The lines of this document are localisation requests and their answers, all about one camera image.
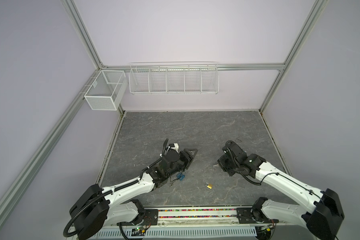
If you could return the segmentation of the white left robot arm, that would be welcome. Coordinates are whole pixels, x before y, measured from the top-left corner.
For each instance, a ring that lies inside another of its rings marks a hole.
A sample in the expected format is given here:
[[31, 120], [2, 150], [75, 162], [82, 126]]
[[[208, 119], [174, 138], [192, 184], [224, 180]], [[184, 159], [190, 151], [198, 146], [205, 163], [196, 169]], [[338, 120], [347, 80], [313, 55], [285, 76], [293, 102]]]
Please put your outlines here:
[[177, 143], [165, 141], [159, 159], [137, 177], [109, 187], [88, 187], [69, 210], [63, 236], [87, 240], [104, 226], [142, 223], [146, 210], [136, 197], [172, 183], [172, 176], [188, 170], [197, 153], [198, 149], [180, 150]]

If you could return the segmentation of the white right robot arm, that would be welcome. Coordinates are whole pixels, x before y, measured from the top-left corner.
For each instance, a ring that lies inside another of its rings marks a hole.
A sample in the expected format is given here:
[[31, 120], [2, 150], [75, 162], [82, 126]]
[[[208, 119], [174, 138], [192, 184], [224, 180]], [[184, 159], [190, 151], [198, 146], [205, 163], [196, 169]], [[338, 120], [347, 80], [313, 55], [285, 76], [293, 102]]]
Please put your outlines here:
[[247, 155], [234, 141], [227, 141], [222, 150], [224, 154], [218, 164], [229, 176], [239, 174], [256, 186], [268, 184], [295, 201], [291, 205], [260, 197], [250, 211], [255, 222], [284, 221], [307, 229], [320, 240], [337, 239], [345, 214], [335, 191], [323, 191], [305, 184], [259, 155]]

